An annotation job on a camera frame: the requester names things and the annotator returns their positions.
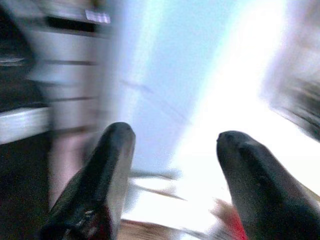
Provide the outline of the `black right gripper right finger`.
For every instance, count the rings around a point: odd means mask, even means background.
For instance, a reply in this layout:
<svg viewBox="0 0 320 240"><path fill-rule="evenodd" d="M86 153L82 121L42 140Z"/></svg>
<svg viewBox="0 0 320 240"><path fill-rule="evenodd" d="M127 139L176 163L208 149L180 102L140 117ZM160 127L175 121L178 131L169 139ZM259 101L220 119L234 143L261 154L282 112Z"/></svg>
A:
<svg viewBox="0 0 320 240"><path fill-rule="evenodd" d="M265 145L230 130L219 134L216 152L250 240L320 238L320 206Z"/></svg>

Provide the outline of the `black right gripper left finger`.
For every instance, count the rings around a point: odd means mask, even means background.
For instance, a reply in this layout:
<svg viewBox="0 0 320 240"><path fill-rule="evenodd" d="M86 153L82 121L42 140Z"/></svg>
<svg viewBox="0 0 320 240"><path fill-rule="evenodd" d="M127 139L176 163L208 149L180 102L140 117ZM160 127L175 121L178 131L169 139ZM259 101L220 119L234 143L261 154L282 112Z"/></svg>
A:
<svg viewBox="0 0 320 240"><path fill-rule="evenodd" d="M115 240L127 195L136 135L110 124L86 165L67 183L39 231L41 240Z"/></svg>

